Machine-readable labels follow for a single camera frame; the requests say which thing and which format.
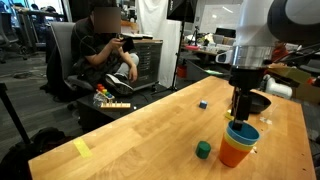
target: small blue block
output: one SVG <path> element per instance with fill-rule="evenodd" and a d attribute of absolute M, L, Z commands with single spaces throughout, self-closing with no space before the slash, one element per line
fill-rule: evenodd
<path fill-rule="evenodd" d="M 199 107 L 200 108 L 202 108 L 202 109 L 206 109 L 207 108 L 207 105 L 208 105 L 208 103 L 206 102 L 206 101 L 200 101 L 200 105 L 199 105 Z"/>

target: orange cup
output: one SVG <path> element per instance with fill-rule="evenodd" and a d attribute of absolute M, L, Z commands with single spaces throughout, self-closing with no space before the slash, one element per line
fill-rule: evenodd
<path fill-rule="evenodd" d="M 240 151 L 232 147 L 225 140 L 225 137 L 222 137 L 222 142 L 220 146 L 220 161 L 229 167 L 236 167 L 247 155 L 250 151 Z"/>

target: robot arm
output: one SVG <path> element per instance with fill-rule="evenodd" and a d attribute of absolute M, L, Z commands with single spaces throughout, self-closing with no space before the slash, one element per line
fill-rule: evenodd
<path fill-rule="evenodd" d="M 319 43 L 320 1 L 243 1 L 229 80 L 234 86 L 233 129 L 241 129 L 249 117 L 249 92 L 259 87 L 276 40 L 307 46 Z"/>

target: pants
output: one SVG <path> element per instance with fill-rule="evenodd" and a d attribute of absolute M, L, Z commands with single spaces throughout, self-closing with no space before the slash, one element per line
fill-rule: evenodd
<path fill-rule="evenodd" d="M 130 56 L 131 56 L 133 63 L 138 66 L 139 57 L 134 53 L 130 54 Z M 117 73 L 124 74 L 125 76 L 129 77 L 129 70 L 130 70 L 130 67 L 128 66 L 128 64 L 123 62 L 121 64 L 120 68 L 117 70 Z"/>

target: metal cabinet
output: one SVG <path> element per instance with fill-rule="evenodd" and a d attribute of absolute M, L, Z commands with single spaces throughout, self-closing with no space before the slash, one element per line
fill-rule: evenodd
<path fill-rule="evenodd" d="M 162 41 L 159 40 L 135 42 L 135 49 L 131 52 L 138 55 L 139 65 L 137 66 L 138 79 L 131 84 L 134 90 L 152 86 L 158 82 L 161 50 Z"/>

